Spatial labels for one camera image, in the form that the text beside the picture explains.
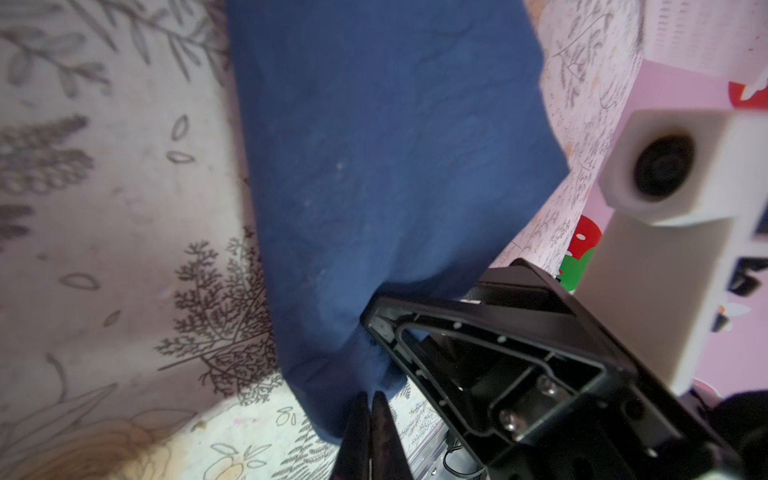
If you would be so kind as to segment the blue paper napkin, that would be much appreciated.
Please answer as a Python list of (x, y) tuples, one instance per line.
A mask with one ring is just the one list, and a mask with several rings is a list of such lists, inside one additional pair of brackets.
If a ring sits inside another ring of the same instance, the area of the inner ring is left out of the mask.
[(458, 298), (567, 177), (520, 1), (230, 1), (281, 372), (338, 443), (403, 373), (360, 324), (377, 292)]

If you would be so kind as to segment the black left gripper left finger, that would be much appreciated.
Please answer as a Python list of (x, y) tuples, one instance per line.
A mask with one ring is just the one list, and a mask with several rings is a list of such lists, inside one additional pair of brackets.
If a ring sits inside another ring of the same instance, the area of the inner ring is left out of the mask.
[(361, 393), (352, 404), (330, 480), (368, 480), (371, 417), (368, 397)]

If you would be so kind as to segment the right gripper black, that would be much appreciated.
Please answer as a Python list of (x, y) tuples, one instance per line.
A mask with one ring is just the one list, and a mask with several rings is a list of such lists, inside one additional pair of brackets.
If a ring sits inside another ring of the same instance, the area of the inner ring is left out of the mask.
[(492, 479), (742, 479), (738, 454), (561, 284), (518, 259), (362, 326)]

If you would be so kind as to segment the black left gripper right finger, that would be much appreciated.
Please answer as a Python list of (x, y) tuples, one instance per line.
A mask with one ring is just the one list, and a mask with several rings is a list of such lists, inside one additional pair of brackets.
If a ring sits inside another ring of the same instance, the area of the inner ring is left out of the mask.
[(387, 397), (374, 394), (371, 411), (371, 478), (413, 480)]

